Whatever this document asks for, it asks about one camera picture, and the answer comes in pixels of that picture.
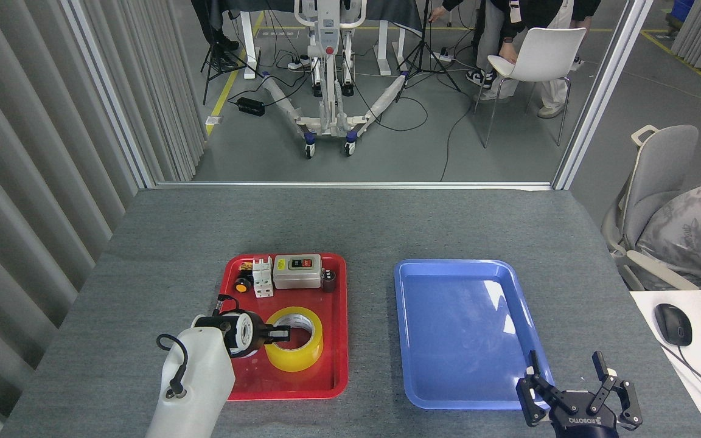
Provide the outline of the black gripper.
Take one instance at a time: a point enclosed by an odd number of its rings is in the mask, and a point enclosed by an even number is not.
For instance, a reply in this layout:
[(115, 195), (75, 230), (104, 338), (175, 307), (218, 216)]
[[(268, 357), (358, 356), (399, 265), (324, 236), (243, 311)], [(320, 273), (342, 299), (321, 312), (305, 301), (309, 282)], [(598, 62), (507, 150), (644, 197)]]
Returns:
[(253, 338), (251, 339), (251, 355), (259, 351), (263, 346), (276, 342), (290, 341), (290, 326), (269, 326), (262, 317), (256, 313), (251, 313), (253, 322)]
[[(596, 395), (588, 391), (564, 393), (557, 390), (556, 386), (542, 377), (537, 352), (530, 351), (529, 360), (531, 366), (515, 386), (518, 402), (529, 427), (536, 427), (548, 418), (546, 411), (536, 404), (536, 396), (551, 408), (549, 419), (557, 437), (618, 437), (616, 418), (623, 428), (631, 431), (642, 424), (634, 385), (628, 380), (621, 380), (614, 370), (607, 367), (601, 351), (595, 351), (592, 355), (596, 376), (601, 382)], [(604, 405), (611, 392), (618, 394), (621, 403), (621, 413), (618, 416)], [(568, 407), (572, 406), (577, 407), (577, 413), (568, 411)]]

